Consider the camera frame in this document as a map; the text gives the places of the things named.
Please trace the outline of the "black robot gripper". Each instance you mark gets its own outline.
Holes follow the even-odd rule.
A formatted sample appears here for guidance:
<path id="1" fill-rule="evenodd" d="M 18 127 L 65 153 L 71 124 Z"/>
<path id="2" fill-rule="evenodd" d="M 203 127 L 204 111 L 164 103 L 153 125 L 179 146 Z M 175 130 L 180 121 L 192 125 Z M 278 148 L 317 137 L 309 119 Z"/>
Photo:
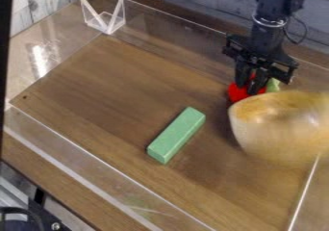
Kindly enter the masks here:
<path id="1" fill-rule="evenodd" d="M 284 84 L 290 83 L 298 63 L 283 52 L 280 47 L 270 54 L 262 54 L 251 48 L 247 37 L 227 35 L 222 53 L 235 62 L 236 86 L 242 88 L 248 80 L 246 88 L 248 95 L 264 92 L 270 78 L 279 80 Z"/>

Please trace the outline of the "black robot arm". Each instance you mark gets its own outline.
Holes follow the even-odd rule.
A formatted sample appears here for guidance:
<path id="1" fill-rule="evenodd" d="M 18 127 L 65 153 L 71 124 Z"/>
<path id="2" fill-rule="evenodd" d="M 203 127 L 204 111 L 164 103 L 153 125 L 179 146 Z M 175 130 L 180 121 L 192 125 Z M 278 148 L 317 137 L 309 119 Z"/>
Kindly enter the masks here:
<path id="1" fill-rule="evenodd" d="M 283 52 L 289 19 L 305 0 L 255 0 L 248 36 L 227 35 L 222 53 L 235 62 L 235 84 L 255 95 L 271 78 L 290 83 L 298 63 Z"/>

